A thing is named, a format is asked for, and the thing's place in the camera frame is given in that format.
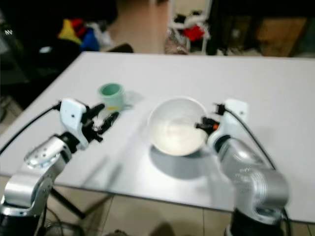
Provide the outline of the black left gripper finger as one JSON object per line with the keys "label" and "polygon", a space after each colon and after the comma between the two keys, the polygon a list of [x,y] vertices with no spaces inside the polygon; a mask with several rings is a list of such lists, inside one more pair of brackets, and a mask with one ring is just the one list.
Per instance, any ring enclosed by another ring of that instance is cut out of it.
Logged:
{"label": "black left gripper finger", "polygon": [[111,126],[116,122],[119,116],[120,116],[120,112],[110,113],[108,117],[106,117],[106,119],[103,120],[103,124],[100,127],[100,134],[103,135],[104,132],[110,129]]}
{"label": "black left gripper finger", "polygon": [[99,103],[92,108],[86,108],[84,112],[84,121],[89,121],[97,117],[97,115],[105,108],[103,103]]}

